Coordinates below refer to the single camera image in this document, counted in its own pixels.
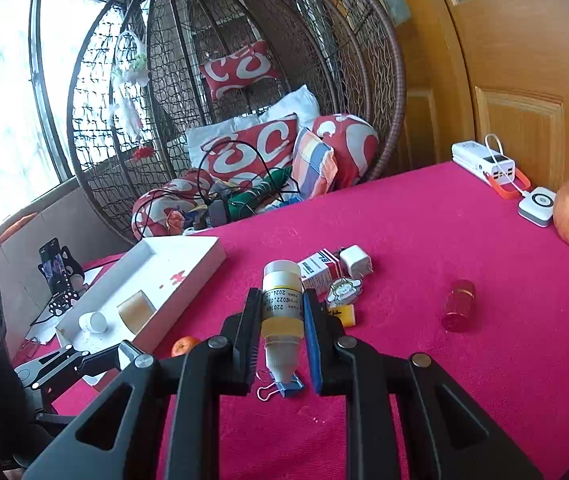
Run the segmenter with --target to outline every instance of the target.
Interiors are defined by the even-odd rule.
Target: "green cloth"
[[[273,178],[274,184],[276,184],[275,189],[271,184],[269,176],[265,175],[264,180],[258,186],[251,187],[232,197],[229,200],[231,221],[234,222],[242,218],[253,216],[253,210],[258,207],[267,196],[275,194],[284,187],[292,171],[292,166],[271,170],[271,177]]]

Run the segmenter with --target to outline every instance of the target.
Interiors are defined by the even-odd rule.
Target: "charging cable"
[[[506,178],[512,184],[512,186],[515,189],[517,189],[523,197],[525,197],[525,198],[528,197],[529,192],[520,189],[520,187],[515,183],[515,178],[510,177],[509,174],[506,171],[504,171],[503,167],[500,166],[500,163],[495,159],[495,155],[493,154],[493,150],[491,149],[491,146],[488,145],[488,139],[490,137],[493,137],[495,139],[495,142],[497,142],[497,147],[498,147],[498,150],[500,150],[500,155],[504,156],[504,150],[502,149],[502,143],[500,142],[500,139],[498,138],[498,136],[496,134],[487,134],[485,136],[485,146],[487,147],[487,150],[490,153],[491,158],[493,159],[493,162],[496,164],[496,166],[498,168],[500,168],[500,171],[502,171],[502,173],[504,174],[504,176],[506,176]]]

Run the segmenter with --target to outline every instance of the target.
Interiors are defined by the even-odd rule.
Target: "red cylinder container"
[[[456,280],[451,284],[442,326],[449,332],[465,332],[471,327],[475,308],[475,285],[469,280]]]

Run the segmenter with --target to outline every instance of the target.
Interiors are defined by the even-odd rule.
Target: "small bottle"
[[[277,383],[288,383],[298,367],[304,337],[302,278],[298,264],[276,260],[264,267],[262,337],[266,367]]]

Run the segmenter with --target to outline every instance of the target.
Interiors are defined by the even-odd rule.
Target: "phone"
[[[40,247],[39,253],[42,264],[38,265],[38,269],[46,279],[52,296],[69,290],[71,283],[64,266],[58,238],[49,240]]]

